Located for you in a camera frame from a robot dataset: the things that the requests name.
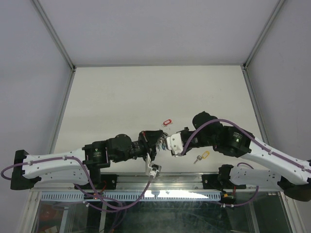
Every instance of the key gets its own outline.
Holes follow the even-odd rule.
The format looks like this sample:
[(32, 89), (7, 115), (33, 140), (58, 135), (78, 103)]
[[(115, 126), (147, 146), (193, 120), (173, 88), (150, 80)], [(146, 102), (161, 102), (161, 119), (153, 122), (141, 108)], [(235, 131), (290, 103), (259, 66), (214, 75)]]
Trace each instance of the key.
[(198, 157), (196, 157), (196, 160), (194, 161), (193, 164), (195, 164), (196, 162), (198, 162), (198, 161), (200, 161), (200, 160), (202, 160), (202, 156), (201, 156), (201, 155), (198, 155)]

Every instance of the gray wall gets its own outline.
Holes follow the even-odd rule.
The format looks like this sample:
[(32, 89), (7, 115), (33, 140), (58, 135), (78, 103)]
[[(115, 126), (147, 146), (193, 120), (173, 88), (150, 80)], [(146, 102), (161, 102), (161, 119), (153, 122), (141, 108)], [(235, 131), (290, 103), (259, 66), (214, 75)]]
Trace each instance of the gray wall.
[[(249, 67), (272, 146), (311, 159), (311, 1), (289, 0)], [(311, 233), (311, 202), (298, 203)]]
[[(3, 169), (13, 163), (15, 150), (47, 152), (70, 70), (31, 1), (2, 1), (0, 32), (0, 169)], [(10, 182), (4, 179), (0, 179), (0, 186), (0, 232), (13, 233), (28, 191), (11, 191)]]

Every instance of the table surface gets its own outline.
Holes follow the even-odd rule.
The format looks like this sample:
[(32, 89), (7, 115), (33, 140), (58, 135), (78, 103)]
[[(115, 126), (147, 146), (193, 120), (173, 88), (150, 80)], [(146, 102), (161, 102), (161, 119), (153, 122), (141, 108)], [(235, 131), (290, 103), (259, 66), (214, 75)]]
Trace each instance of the table surface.
[[(242, 70), (239, 66), (88, 67), (77, 68), (54, 153), (83, 147), (120, 133), (137, 140), (142, 130), (168, 134), (192, 126), (193, 117), (206, 111), (237, 123), (260, 138)], [(173, 124), (162, 127), (171, 119)], [(210, 156), (195, 165), (197, 155)], [(217, 172), (222, 164), (247, 162), (214, 152), (193, 149), (175, 158), (158, 152), (162, 172)], [(144, 172), (140, 158), (112, 163), (104, 172)]]

